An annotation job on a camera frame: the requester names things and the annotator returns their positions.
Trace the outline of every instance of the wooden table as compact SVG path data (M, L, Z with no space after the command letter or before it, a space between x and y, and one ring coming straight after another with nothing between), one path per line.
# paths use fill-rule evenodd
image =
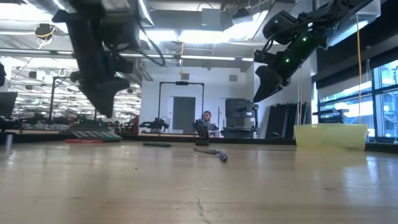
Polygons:
M398 223L393 154L172 144L15 144L0 223Z

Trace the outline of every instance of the red object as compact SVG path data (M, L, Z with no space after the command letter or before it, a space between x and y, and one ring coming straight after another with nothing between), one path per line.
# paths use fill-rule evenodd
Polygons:
M139 117L136 116L131 120L131 129L130 129L130 134L132 135L138 135L138 126L139 126Z
M67 139L66 143L104 143L102 140Z

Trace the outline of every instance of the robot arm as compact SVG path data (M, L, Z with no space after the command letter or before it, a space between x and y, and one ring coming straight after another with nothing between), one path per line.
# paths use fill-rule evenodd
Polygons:
M116 78L115 74L131 73L133 69L133 63L119 53L123 50L140 52L139 31L143 30L140 5L138 1L131 2L136 4L131 6L135 11L106 12L101 0L69 0L76 13L59 10L52 19L53 22L65 22L68 27L73 56L80 69L71 74L71 80L78 81L79 89L93 106L109 118L112 117L115 94L130 87L129 81Z
M256 51L254 56L255 62L267 64L256 70L261 84L254 102L287 86L290 77L317 47L327 47L327 37L337 30L338 23L371 1L330 0L316 11L301 13L298 18L285 11L275 15L263 30L264 37L268 39L266 46ZM123 59L119 52L127 49L139 52L139 30L143 28L138 1L133 2L136 2L132 7L136 11L121 14L107 13L100 0L69 0L76 13L59 10L52 19L53 22L65 22L68 27L73 56L80 69L71 75L71 80L79 81L79 89L107 117L112 116L115 94L130 86L127 80L115 77L116 72L131 73L133 68L132 62ZM267 53L273 41L289 46L276 55Z
M328 37L338 30L340 22L349 19L372 0L330 0L316 11L301 13L298 18L286 11L276 14L263 29L268 39L263 50L257 50L254 61L266 63L256 70L260 86L253 101L262 101L281 91L290 77L320 46L327 48ZM275 55L267 51L273 41L288 44L286 50Z

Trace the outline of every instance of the yellow container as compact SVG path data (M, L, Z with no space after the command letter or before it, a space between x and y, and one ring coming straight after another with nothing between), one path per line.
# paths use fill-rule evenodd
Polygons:
M363 151L366 124L304 124L294 126L298 147L355 149Z

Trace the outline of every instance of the hammer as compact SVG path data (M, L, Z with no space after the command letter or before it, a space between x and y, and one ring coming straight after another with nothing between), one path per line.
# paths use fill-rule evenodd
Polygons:
M218 154L218 158L222 162L226 162L228 160L228 156L225 154L225 152L223 152L221 150L207 149L207 148L203 148L203 147L194 147L193 150L196 151L196 152L204 152L204 153L212 154L212 155L217 155Z

